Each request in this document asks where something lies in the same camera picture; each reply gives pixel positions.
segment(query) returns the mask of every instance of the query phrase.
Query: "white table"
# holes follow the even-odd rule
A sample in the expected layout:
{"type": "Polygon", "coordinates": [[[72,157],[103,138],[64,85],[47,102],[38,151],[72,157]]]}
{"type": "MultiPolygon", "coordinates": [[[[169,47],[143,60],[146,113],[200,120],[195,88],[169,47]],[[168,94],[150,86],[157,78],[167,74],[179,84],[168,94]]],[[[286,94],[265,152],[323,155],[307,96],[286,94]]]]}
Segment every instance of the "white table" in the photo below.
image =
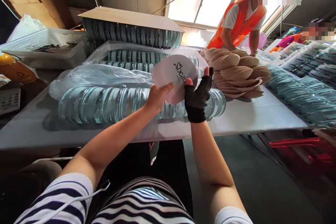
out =
{"type": "MultiPolygon", "coordinates": [[[[214,136],[302,129],[307,124],[265,87],[250,102],[230,99],[223,115],[209,123],[214,136]]],[[[74,125],[61,121],[58,102],[42,91],[0,131],[0,149],[83,146],[109,125],[74,125]]],[[[133,142],[191,138],[188,122],[151,123],[133,142]]]]}

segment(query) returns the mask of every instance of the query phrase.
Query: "yellow object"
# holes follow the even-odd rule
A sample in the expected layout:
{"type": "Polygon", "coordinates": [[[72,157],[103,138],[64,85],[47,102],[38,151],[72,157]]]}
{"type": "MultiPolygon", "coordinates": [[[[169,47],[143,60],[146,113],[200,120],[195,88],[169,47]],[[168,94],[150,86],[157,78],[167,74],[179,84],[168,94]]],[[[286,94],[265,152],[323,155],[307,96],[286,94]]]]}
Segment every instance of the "yellow object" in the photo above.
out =
{"type": "Polygon", "coordinates": [[[28,84],[37,78],[25,65],[16,61],[12,56],[0,51],[0,72],[14,82],[28,84]]]}

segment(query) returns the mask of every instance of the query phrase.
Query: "mesh glove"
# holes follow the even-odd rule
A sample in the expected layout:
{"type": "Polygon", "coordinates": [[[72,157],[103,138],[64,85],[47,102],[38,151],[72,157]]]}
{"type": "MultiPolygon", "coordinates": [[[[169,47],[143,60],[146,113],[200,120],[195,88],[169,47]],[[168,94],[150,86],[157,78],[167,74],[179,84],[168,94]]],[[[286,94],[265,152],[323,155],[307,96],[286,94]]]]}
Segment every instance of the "mesh glove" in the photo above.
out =
{"type": "Polygon", "coordinates": [[[203,76],[202,80],[197,87],[195,86],[185,85],[185,109],[188,113],[188,120],[192,123],[201,123],[206,120],[204,114],[204,108],[206,107],[206,101],[209,100],[210,95],[209,91],[212,86],[212,76],[214,69],[212,67],[209,68],[210,76],[203,76]]]}

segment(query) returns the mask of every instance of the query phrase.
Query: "striped shirt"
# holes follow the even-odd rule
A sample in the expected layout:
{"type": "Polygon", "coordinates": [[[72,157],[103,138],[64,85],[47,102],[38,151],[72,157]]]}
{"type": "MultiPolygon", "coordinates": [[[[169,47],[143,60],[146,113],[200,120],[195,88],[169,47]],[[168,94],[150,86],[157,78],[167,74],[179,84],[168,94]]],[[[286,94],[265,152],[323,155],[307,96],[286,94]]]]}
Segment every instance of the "striped shirt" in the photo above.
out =
{"type": "MultiPolygon", "coordinates": [[[[93,193],[89,178],[70,173],[55,179],[22,213],[15,224],[32,224],[55,212],[76,197],[93,193]]],[[[84,224],[91,198],[75,201],[46,223],[84,224]]],[[[174,190],[150,177],[135,179],[119,189],[102,205],[94,224],[111,223],[194,223],[174,190]]],[[[223,208],[216,224],[252,224],[248,215],[235,207],[223,208]]]]}

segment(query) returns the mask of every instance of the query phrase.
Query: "cardboard lid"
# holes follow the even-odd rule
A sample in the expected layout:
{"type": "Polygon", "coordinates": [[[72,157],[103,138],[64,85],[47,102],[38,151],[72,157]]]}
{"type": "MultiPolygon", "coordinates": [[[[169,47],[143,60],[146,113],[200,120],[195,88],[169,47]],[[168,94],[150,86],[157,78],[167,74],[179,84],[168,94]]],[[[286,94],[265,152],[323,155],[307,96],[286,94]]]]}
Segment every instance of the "cardboard lid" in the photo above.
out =
{"type": "Polygon", "coordinates": [[[184,32],[173,20],[168,17],[131,12],[128,10],[98,7],[78,15],[82,18],[92,18],[129,25],[152,27],[163,30],[184,32]]]}

